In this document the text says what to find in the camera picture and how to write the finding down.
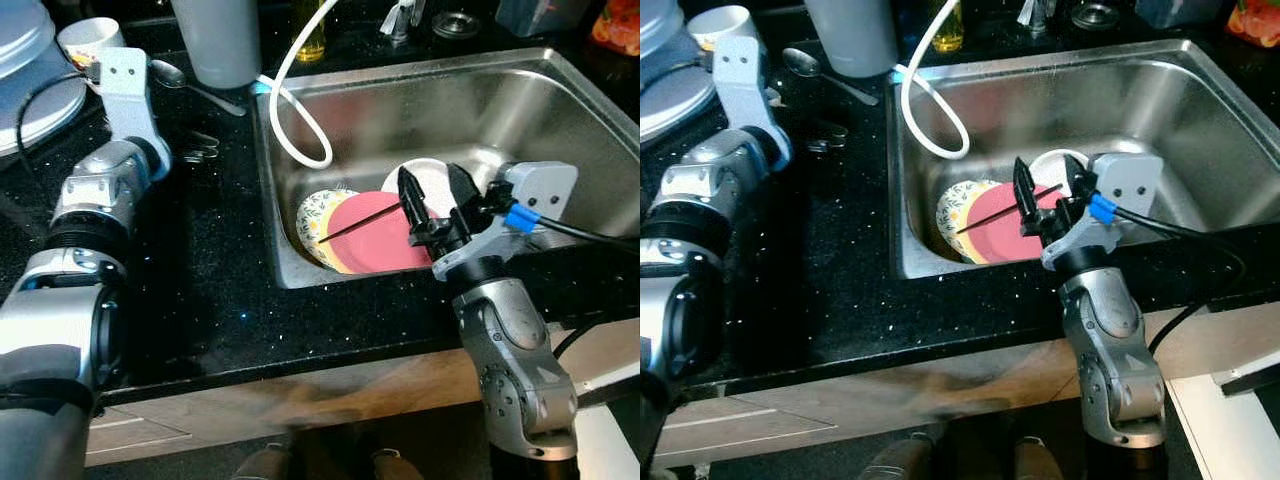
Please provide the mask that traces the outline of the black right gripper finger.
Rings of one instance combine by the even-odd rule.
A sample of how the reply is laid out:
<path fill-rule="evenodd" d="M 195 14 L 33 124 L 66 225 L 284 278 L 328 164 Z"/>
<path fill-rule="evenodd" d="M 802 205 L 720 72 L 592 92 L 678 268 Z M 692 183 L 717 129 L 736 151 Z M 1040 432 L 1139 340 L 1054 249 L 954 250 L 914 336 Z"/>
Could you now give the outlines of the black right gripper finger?
<path fill-rule="evenodd" d="M 1039 230 L 1041 215 L 1038 198 L 1036 197 L 1036 182 L 1030 173 L 1030 168 L 1021 160 L 1021 157 L 1015 157 L 1012 193 L 1021 220 L 1020 229 Z"/>
<path fill-rule="evenodd" d="M 424 192 L 417 178 L 404 166 L 397 170 L 399 205 L 410 224 L 410 237 L 429 237 L 431 212 L 424 201 Z"/>
<path fill-rule="evenodd" d="M 452 218 L 480 218 L 484 215 L 484 196 L 479 191 L 475 180 L 463 168 L 457 164 L 447 165 L 447 175 L 454 206 L 451 210 Z"/>
<path fill-rule="evenodd" d="M 1064 170 L 1069 187 L 1069 192 L 1064 193 L 1064 198 L 1069 202 L 1088 202 L 1094 193 L 1097 177 L 1089 170 L 1087 165 L 1088 160 L 1085 157 L 1085 161 L 1082 161 L 1073 154 L 1064 155 Z"/>

